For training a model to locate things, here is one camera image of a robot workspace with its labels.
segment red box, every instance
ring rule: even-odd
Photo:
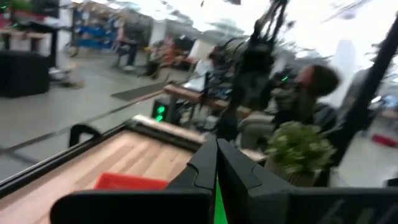
[[[162,190],[168,186],[166,180],[149,179],[130,175],[103,173],[94,189],[101,190]]]

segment desk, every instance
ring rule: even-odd
[[[12,37],[26,37],[30,39],[30,51],[38,52],[39,41],[45,38],[45,34],[36,32],[24,32],[10,28],[0,29],[0,34],[4,37],[4,50],[11,50],[10,40]]]
[[[133,118],[159,130],[202,143],[198,133],[139,115]],[[53,203],[77,190],[92,189],[103,172],[174,179],[193,152],[150,136],[121,130],[25,187],[0,200],[0,223],[48,224]]]
[[[187,100],[189,102],[196,104],[200,102],[201,93],[199,91],[190,90],[188,88],[184,88],[183,86],[167,85],[163,87],[163,91],[167,94],[176,97],[177,99]],[[217,99],[208,99],[205,102],[205,105],[213,108],[214,110],[221,111],[227,107],[228,102]],[[237,113],[240,117],[246,118],[252,113],[252,111],[248,108],[240,106],[237,109]]]

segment red object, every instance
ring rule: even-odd
[[[379,144],[382,144],[382,145],[385,145],[385,146],[390,146],[390,147],[394,147],[394,146],[398,145],[397,141],[395,141],[395,140],[393,140],[391,138],[385,137],[385,136],[381,136],[380,134],[374,134],[372,136],[372,140],[374,142],[379,143]]]
[[[145,177],[103,173],[95,183],[94,189],[102,190],[162,190],[168,186],[166,180],[155,180]]]

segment metal pole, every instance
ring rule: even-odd
[[[352,138],[359,130],[359,125],[361,125],[362,122],[365,122],[369,103],[373,99],[397,47],[398,17],[396,17],[386,39],[384,40],[373,66],[369,69],[369,73],[361,87],[358,98],[354,102],[352,109],[347,112],[343,128],[339,134],[339,140],[334,143],[337,148],[334,160],[336,165],[338,165],[344,157]]]

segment potted plant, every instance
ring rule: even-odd
[[[311,187],[335,152],[320,128],[298,122],[282,124],[268,144],[264,167],[297,187]]]

